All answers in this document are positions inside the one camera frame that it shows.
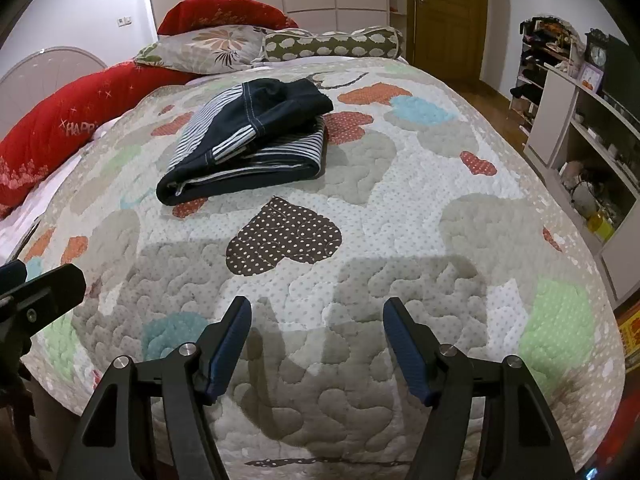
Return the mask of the olive dotted bolster pillow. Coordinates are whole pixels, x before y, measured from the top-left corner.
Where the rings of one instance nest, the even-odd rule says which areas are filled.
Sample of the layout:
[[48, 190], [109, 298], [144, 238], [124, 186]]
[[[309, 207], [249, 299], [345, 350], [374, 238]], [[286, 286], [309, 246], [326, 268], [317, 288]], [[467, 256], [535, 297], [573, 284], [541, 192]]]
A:
[[288, 28], [270, 32], [262, 42], [257, 61], [284, 62], [313, 56], [344, 58], [399, 58], [404, 47], [400, 30], [371, 26], [353, 32], [308, 32]]

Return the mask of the white shelf unit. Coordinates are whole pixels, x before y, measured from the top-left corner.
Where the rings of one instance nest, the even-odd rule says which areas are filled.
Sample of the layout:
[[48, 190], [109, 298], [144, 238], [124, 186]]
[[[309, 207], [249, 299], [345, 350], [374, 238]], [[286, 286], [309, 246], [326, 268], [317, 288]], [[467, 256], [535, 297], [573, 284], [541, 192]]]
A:
[[570, 216], [598, 265], [614, 307], [639, 291], [639, 117], [601, 84], [578, 84], [586, 35], [562, 18], [518, 26], [522, 50], [511, 110], [525, 157]]

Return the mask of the navy striped child pants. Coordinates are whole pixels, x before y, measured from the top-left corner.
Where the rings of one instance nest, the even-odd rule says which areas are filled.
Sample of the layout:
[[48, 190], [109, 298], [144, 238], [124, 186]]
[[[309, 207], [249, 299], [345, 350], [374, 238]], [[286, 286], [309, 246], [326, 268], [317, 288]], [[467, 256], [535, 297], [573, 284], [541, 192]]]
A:
[[258, 78], [220, 92], [189, 120], [158, 200], [190, 200], [264, 188], [321, 174], [333, 103], [307, 78]]

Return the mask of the red back pillow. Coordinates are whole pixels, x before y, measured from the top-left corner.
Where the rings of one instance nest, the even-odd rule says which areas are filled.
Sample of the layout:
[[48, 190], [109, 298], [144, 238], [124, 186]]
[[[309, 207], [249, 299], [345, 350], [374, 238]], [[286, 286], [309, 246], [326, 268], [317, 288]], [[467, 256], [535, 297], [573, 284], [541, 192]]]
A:
[[207, 27], [250, 25], [268, 29], [297, 28], [280, 9], [256, 0], [182, 0], [158, 26], [160, 36], [175, 36]]

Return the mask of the grey floral pillow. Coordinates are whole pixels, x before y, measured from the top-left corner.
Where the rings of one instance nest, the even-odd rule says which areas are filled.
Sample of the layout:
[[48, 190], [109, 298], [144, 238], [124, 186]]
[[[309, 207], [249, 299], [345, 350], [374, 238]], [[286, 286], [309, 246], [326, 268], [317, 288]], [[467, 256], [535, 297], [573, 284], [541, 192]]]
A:
[[134, 62], [198, 75], [237, 72], [252, 66], [270, 32], [252, 25], [222, 25], [159, 36], [138, 52]]

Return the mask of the white bed sheet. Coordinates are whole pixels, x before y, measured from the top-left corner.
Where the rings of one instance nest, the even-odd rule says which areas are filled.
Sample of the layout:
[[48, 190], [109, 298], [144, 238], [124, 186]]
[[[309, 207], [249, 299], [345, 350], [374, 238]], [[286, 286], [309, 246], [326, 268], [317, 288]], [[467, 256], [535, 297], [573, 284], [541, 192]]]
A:
[[53, 171], [49, 177], [37, 184], [26, 196], [23, 203], [17, 206], [0, 223], [0, 250], [1, 263], [5, 264], [15, 257], [26, 243], [29, 235], [35, 231], [40, 217], [48, 208], [51, 200], [62, 183], [70, 173], [78, 166], [81, 159], [92, 148], [94, 142], [101, 139], [110, 130], [119, 117], [116, 117], [103, 125], [93, 133], [89, 142], [76, 154], [66, 160], [61, 167]]

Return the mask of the rounded beige headboard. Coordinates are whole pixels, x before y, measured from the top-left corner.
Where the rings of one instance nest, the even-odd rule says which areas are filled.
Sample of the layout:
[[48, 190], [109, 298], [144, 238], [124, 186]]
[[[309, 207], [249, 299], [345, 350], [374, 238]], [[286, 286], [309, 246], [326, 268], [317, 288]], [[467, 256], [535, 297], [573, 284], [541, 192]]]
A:
[[107, 65], [97, 56], [75, 47], [41, 49], [16, 63], [1, 78], [1, 139], [56, 90], [104, 68]]

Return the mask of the black television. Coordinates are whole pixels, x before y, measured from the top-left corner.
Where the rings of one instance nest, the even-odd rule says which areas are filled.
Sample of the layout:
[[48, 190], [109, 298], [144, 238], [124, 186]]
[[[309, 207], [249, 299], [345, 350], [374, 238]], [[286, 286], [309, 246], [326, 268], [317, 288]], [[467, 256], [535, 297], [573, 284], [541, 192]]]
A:
[[601, 90], [605, 96], [613, 98], [635, 118], [639, 117], [639, 61], [628, 44], [612, 35], [608, 36]]

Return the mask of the wall power socket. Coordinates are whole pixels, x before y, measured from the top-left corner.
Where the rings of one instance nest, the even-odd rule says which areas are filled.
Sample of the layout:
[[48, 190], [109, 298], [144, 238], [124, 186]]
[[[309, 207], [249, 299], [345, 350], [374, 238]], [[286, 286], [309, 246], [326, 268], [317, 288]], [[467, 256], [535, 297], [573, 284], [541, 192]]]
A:
[[117, 20], [117, 25], [119, 27], [124, 27], [124, 26], [128, 26], [131, 24], [131, 18], [130, 16], [123, 16], [122, 18], [119, 18]]

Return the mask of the black mantel clock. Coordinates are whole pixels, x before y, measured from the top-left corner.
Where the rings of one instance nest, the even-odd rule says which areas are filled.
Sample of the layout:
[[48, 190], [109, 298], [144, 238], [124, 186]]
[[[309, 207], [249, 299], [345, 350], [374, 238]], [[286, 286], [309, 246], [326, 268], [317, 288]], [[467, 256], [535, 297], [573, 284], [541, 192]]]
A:
[[592, 28], [586, 37], [585, 61], [604, 70], [608, 58], [608, 35], [600, 29]]

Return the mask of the brown wooden door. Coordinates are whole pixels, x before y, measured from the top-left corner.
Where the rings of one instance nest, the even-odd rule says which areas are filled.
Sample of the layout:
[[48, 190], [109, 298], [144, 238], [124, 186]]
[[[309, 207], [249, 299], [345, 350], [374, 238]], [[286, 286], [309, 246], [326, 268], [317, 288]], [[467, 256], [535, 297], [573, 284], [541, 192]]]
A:
[[480, 78], [488, 0], [413, 0], [413, 64], [446, 82]]

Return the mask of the long red pillow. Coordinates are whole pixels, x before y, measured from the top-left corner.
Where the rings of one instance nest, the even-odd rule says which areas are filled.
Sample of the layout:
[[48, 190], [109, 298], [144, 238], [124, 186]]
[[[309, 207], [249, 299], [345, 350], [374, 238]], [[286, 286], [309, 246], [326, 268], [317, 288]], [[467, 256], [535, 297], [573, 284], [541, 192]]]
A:
[[122, 62], [80, 77], [27, 113], [1, 141], [1, 215], [82, 148], [96, 128], [131, 110], [154, 90], [194, 74]]

